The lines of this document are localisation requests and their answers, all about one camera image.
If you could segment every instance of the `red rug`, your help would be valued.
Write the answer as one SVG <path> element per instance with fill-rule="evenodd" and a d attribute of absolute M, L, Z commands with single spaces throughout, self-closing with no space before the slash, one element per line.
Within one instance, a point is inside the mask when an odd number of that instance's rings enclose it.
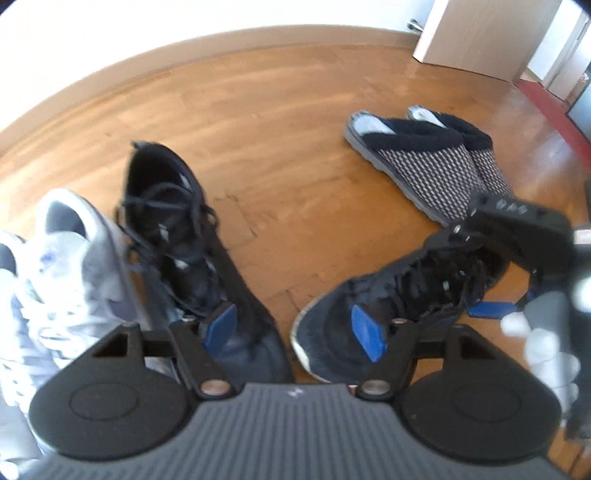
<path fill-rule="evenodd" d="M 558 100 L 537 82 L 520 80 L 517 88 L 548 119 L 550 125 L 564 138 L 575 152 L 584 167 L 591 169 L 591 142 L 579 131 L 572 120 L 566 116 L 567 105 Z"/>

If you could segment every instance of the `sneaker sole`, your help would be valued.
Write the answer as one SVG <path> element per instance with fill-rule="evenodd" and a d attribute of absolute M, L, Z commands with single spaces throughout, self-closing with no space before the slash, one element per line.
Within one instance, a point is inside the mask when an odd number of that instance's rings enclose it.
<path fill-rule="evenodd" d="M 322 378 L 320 375 L 317 375 L 316 373 L 314 373 L 312 371 L 312 369 L 310 368 L 310 359 L 308 358 L 308 354 L 306 353 L 306 351 L 301 347 L 300 343 L 297 340 L 297 330 L 300 327 L 300 322 L 301 320 L 306 316 L 306 314 L 320 301 L 322 300 L 324 297 L 326 296 L 326 294 L 321 295 L 319 297 L 316 297 L 314 300 L 312 300 L 308 305 L 306 305 L 298 314 L 298 316 L 295 318 L 294 323 L 291 327 L 291 332 L 290 332 L 290 342 L 291 342 L 291 347 L 298 359 L 298 361 L 300 362 L 300 365 L 304 368 L 304 370 L 306 370 L 312 377 L 314 377 L 316 380 L 319 380 L 323 383 L 332 383 L 330 381 L 328 381 L 325 378 Z"/>
<path fill-rule="evenodd" d="M 434 222 L 442 224 L 444 227 L 449 226 L 452 221 L 444 216 L 442 216 L 436 210 L 425 205 L 425 203 L 409 188 L 408 184 L 398 175 L 396 175 L 392 170 L 384 165 L 384 161 L 381 157 L 373 153 L 370 149 L 368 149 L 359 135 L 355 132 L 352 127 L 351 120 L 347 123 L 345 127 L 345 131 L 343 132 L 343 136 L 351 144 L 351 147 L 359 153 L 365 160 L 370 162 L 376 170 L 379 170 L 385 173 L 388 177 L 392 179 L 392 181 L 398 186 L 398 188 L 402 191 L 404 196 L 409 199 L 411 202 L 414 203 L 414 206 L 427 215 L 431 220 Z"/>

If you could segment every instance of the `logo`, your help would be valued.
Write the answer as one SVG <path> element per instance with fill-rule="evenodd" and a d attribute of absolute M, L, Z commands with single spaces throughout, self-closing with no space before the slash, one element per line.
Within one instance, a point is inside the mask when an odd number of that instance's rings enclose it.
<path fill-rule="evenodd" d="M 191 190 L 191 184 L 187 180 L 187 177 L 183 174 L 179 174 L 179 176 L 181 177 L 181 183 L 183 184 L 183 187 L 185 187 L 187 190 Z"/>
<path fill-rule="evenodd" d="M 166 226 L 162 225 L 162 223 L 159 223 L 158 230 L 160 230 L 160 236 L 164 239 L 164 241 L 168 242 L 168 229 Z"/>
<path fill-rule="evenodd" d="M 39 263 L 41 264 L 39 267 L 39 273 L 44 273 L 47 271 L 55 262 L 56 262 L 56 255 L 54 252 L 46 252 L 39 258 Z"/>
<path fill-rule="evenodd" d="M 305 395 L 306 392 L 304 392 L 300 387 L 295 387 L 293 390 L 289 390 L 287 394 L 292 398 L 299 398 L 302 395 Z"/>
<path fill-rule="evenodd" d="M 496 209 L 517 212 L 519 215 L 527 213 L 527 205 L 517 205 L 515 202 L 509 203 L 505 199 L 501 199 L 496 203 Z"/>

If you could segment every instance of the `white door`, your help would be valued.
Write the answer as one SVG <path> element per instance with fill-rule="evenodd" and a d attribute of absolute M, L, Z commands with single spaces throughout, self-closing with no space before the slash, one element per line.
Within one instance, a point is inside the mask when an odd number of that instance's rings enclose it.
<path fill-rule="evenodd" d="M 424 63 L 514 80 L 561 0 L 436 0 L 414 51 Z"/>
<path fill-rule="evenodd" d="M 560 70 L 548 85 L 548 91 L 561 100 L 566 100 L 589 63 L 591 63 L 591 28 L 587 24 L 587 30 L 581 35 L 570 57 L 561 65 Z"/>
<path fill-rule="evenodd" d="M 574 0 L 562 0 L 560 3 L 542 43 L 527 64 L 545 87 L 548 87 L 559 67 L 573 51 L 587 18 L 587 14 Z"/>

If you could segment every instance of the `patterned slipper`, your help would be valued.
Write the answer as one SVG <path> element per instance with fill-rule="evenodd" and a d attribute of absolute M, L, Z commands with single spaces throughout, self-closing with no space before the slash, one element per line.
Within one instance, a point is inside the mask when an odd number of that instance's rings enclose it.
<path fill-rule="evenodd" d="M 474 190 L 486 190 L 455 130 L 361 111 L 350 117 L 343 134 L 419 210 L 444 226 L 466 216 Z"/>
<path fill-rule="evenodd" d="M 498 195 L 513 196 L 513 191 L 496 162 L 492 151 L 492 138 L 489 135 L 459 117 L 432 112 L 420 105 L 410 106 L 407 117 L 459 132 L 486 189 Z"/>

